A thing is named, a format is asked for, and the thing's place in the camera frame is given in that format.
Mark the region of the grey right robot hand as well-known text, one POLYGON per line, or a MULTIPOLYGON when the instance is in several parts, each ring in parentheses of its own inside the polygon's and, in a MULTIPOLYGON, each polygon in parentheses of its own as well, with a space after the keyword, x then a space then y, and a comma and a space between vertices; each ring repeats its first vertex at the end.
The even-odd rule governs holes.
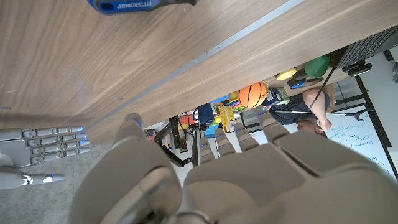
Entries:
POLYGON ((2 129, 1 189, 64 180, 62 174, 30 174, 21 169, 86 153, 90 150, 89 144, 82 126, 2 129))

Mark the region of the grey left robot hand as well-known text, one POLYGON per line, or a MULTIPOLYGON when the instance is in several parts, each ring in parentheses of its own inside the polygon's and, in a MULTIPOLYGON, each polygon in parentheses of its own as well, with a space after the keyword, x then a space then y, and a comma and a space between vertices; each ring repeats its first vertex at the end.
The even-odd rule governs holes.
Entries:
POLYGON ((397 182, 373 161, 327 138, 289 133, 263 106, 258 144, 242 124, 241 152, 217 130, 215 158, 180 182, 161 147, 128 114, 111 150, 77 190, 70 223, 396 223, 397 182))

